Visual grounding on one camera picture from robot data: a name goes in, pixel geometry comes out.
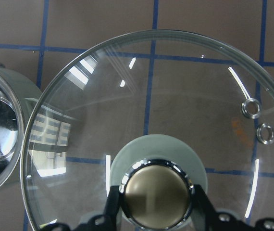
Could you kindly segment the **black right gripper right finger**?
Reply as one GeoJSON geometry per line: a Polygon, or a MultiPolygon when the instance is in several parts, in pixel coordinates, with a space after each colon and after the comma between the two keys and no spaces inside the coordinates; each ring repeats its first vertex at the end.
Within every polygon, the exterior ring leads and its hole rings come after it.
{"type": "Polygon", "coordinates": [[[198,184],[193,185],[191,199],[191,219],[197,231],[274,231],[274,218],[262,218],[250,226],[231,213],[217,212],[198,184]]]}

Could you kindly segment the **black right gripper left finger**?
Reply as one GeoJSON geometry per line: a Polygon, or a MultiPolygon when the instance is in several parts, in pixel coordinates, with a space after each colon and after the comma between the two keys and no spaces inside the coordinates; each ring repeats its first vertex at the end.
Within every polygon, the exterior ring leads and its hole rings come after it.
{"type": "Polygon", "coordinates": [[[74,231],[116,231],[120,211],[119,186],[111,186],[103,214],[95,215],[87,223],[81,223],[74,231]]]}

